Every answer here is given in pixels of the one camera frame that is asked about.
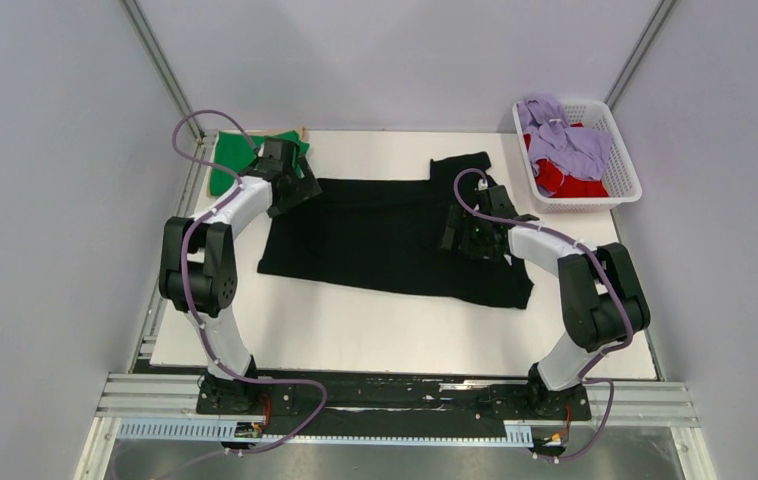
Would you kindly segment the white plastic laundry basket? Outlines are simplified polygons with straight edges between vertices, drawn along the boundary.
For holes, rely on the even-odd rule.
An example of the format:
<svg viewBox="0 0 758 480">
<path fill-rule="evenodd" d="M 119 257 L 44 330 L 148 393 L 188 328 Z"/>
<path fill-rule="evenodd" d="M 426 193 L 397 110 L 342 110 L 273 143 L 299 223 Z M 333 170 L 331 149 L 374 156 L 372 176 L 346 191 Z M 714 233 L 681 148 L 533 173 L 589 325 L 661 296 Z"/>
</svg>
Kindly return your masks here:
<svg viewBox="0 0 758 480">
<path fill-rule="evenodd" d="M 530 95 L 511 113 L 538 212 L 603 212 L 641 199 L 638 175 L 605 103 Z"/>
</svg>

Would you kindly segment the black t shirt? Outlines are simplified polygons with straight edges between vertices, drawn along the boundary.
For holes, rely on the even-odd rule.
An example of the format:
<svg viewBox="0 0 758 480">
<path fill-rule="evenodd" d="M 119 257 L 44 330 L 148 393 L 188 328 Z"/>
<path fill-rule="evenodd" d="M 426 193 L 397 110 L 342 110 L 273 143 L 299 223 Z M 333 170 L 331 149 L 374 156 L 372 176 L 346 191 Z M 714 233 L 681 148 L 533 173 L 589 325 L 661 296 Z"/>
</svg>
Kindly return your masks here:
<svg viewBox="0 0 758 480">
<path fill-rule="evenodd" d="M 524 309 L 533 282 L 521 260 L 478 260 L 442 249 L 451 207 L 475 201 L 487 153 L 429 163 L 426 180 L 321 178 L 320 195 L 273 219 L 260 274 Z"/>
</svg>

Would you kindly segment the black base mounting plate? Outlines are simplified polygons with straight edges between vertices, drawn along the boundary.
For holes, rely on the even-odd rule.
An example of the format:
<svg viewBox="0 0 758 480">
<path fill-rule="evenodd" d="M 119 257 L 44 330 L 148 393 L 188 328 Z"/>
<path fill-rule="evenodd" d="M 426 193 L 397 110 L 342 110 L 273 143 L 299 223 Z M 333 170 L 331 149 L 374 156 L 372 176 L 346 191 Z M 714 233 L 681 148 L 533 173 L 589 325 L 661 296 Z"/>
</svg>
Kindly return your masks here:
<svg viewBox="0 0 758 480">
<path fill-rule="evenodd" d="M 197 385 L 200 388 L 201 376 Z M 262 369 L 259 401 L 244 414 L 259 416 L 265 432 L 286 434 L 302 421 L 310 433 L 494 433 L 499 421 L 531 420 L 565 426 L 591 417 L 584 389 L 563 411 L 537 415 L 519 399 L 526 377 L 416 375 Z"/>
</svg>

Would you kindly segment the lilac t shirt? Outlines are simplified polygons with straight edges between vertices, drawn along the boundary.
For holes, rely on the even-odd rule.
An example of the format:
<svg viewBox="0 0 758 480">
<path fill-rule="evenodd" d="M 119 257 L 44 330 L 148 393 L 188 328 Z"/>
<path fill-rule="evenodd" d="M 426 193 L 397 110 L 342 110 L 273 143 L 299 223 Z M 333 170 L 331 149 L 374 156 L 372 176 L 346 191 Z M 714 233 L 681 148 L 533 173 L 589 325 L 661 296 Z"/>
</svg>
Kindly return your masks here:
<svg viewBox="0 0 758 480">
<path fill-rule="evenodd" d="M 562 103 L 551 95 L 532 95 L 517 106 L 521 130 L 530 136 L 527 149 L 535 175 L 547 160 L 563 175 L 584 181 L 601 181 L 608 169 L 612 135 L 588 127 L 575 127 Z"/>
</svg>

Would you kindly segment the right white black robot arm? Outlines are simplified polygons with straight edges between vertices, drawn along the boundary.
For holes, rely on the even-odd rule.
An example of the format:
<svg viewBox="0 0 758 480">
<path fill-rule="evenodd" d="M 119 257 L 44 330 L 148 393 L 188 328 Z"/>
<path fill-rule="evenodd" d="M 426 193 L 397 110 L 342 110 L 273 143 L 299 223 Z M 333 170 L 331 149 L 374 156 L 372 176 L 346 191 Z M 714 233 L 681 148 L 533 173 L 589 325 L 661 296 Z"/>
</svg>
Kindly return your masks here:
<svg viewBox="0 0 758 480">
<path fill-rule="evenodd" d="M 559 285 L 564 334 L 528 372 L 521 404 L 539 417 L 567 410 L 584 390 L 587 374 L 649 326 L 648 303 L 626 247 L 590 246 L 519 215 L 506 189 L 475 194 L 476 203 L 451 204 L 441 247 L 484 261 L 518 259 L 553 275 Z"/>
</svg>

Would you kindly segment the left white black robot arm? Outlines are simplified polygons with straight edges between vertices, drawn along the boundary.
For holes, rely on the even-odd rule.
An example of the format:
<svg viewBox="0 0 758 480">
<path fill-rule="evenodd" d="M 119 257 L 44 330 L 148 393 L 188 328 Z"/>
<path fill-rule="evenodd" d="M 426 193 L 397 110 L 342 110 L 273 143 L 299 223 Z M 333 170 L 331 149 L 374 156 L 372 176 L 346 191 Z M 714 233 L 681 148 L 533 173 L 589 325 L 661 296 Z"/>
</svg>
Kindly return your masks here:
<svg viewBox="0 0 758 480">
<path fill-rule="evenodd" d="M 185 314 L 206 356 L 197 410 L 244 414 L 261 400 L 255 361 L 232 309 L 238 292 L 235 240 L 258 216 L 279 216 L 321 189 L 299 145 L 267 138 L 248 166 L 227 170 L 231 186 L 206 210 L 164 226 L 160 295 Z"/>
</svg>

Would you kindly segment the red t shirt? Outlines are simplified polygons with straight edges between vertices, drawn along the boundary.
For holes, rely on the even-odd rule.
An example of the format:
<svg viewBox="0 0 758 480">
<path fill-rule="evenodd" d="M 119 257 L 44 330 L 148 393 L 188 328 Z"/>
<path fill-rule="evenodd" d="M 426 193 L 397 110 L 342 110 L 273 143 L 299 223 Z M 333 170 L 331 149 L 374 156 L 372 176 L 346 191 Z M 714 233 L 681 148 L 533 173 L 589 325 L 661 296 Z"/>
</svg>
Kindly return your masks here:
<svg viewBox="0 0 758 480">
<path fill-rule="evenodd" d="M 530 145 L 530 136 L 523 135 L 525 146 Z M 541 172 L 533 173 L 533 179 L 539 192 L 547 198 L 606 198 L 609 196 L 607 189 L 601 181 L 578 180 L 571 176 L 563 175 L 547 160 L 539 163 Z"/>
</svg>

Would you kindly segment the aluminium frame rail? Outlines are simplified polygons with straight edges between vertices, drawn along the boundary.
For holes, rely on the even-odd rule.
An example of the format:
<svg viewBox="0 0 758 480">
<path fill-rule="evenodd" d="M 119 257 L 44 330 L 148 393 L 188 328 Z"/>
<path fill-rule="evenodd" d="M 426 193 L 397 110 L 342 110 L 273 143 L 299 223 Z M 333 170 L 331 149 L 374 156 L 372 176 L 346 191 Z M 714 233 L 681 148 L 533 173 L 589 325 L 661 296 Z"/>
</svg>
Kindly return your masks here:
<svg viewBox="0 0 758 480">
<path fill-rule="evenodd" d="M 133 31 L 140 40 L 175 109 L 182 117 L 189 115 L 193 111 L 193 108 L 171 68 L 141 3 L 137 0 L 120 0 L 119 4 L 123 8 Z"/>
</svg>

